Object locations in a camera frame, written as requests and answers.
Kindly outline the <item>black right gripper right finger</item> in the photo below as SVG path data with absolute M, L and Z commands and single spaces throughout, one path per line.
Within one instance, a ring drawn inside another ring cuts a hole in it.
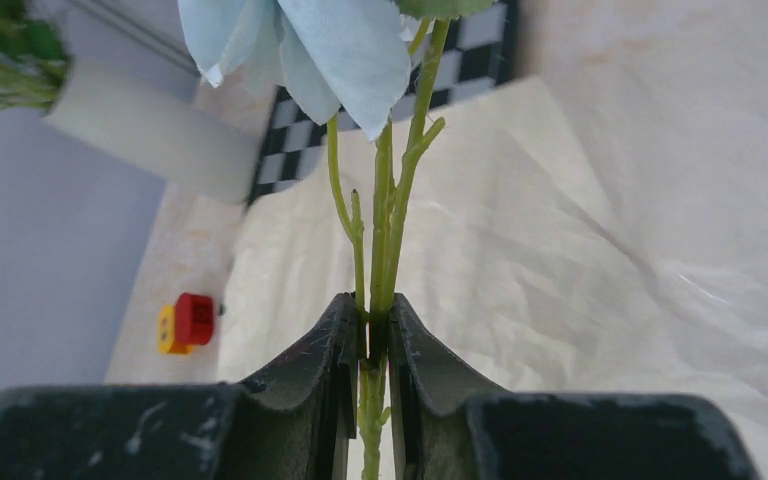
M 393 301 L 389 375 L 399 479 L 755 479 L 733 423 L 685 394 L 513 392 Z

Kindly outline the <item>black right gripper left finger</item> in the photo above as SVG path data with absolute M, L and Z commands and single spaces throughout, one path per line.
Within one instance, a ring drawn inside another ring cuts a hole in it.
M 343 479 L 356 435 L 354 297 L 235 383 L 0 391 L 0 479 Z

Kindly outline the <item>orange paper bouquet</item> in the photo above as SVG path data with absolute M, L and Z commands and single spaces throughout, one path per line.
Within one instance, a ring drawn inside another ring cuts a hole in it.
M 707 397 L 768 479 L 768 92 L 533 78 L 437 116 L 397 281 L 427 328 L 512 390 Z

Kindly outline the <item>pink blue flower bunch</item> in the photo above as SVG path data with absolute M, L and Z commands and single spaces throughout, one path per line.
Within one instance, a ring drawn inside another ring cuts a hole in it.
M 362 477 L 380 473 L 391 409 L 384 372 L 409 198 L 420 159 L 445 127 L 428 113 L 450 24 L 485 1 L 182 1 L 185 44 L 202 78 L 238 69 L 250 91 L 280 85 L 326 129 L 329 182 L 354 256 L 360 337 Z M 341 186 L 337 123 L 345 111 L 375 145 L 373 222 Z

